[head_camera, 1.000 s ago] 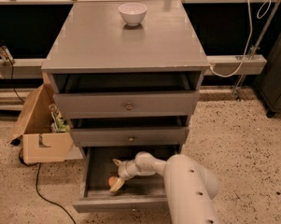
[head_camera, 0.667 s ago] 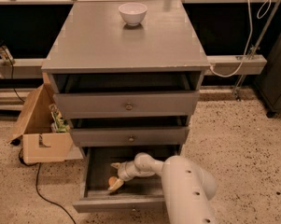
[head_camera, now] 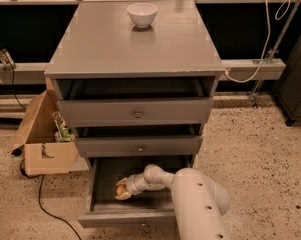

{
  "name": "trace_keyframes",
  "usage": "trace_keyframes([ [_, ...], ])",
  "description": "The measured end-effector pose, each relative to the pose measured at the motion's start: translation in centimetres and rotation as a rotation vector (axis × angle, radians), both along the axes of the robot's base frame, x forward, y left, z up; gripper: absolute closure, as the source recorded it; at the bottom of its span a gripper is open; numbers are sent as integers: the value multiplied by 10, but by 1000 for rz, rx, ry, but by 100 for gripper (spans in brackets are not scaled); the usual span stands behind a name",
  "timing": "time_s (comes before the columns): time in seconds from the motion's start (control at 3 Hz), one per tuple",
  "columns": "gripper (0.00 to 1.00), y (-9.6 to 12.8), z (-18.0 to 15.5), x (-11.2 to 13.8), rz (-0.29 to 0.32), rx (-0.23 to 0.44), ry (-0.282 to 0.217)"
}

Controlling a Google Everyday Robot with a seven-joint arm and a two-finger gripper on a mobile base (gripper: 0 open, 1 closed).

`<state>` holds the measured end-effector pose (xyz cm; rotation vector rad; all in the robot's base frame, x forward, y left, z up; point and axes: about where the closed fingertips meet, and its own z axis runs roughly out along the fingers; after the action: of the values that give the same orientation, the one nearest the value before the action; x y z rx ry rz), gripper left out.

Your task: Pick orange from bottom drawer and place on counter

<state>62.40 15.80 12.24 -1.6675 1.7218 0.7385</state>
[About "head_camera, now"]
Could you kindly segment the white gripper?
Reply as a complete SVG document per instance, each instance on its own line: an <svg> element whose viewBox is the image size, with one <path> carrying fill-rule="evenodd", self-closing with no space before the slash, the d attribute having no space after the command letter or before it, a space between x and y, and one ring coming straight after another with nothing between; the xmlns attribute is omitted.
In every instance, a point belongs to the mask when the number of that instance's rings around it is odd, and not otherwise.
<svg viewBox="0 0 301 240"><path fill-rule="evenodd" d="M120 195L116 195L115 199L119 201L124 201L131 198L132 195L139 195L143 191L145 191L148 187L148 182L144 178L144 175L140 173L140 174L133 174L128 178L125 177L119 180L116 183L116 186L120 186L120 185L126 185L127 191L122 192Z"/></svg>

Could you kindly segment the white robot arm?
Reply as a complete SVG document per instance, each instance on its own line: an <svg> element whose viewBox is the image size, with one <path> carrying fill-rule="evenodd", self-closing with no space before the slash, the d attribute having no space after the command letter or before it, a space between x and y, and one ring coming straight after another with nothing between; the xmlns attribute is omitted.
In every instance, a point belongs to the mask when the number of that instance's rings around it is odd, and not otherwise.
<svg viewBox="0 0 301 240"><path fill-rule="evenodd" d="M176 173L150 164L140 174L116 184L117 200L127 200L144 191L171 191L174 214L181 240L231 240L222 216L230 208L228 191L197 169Z"/></svg>

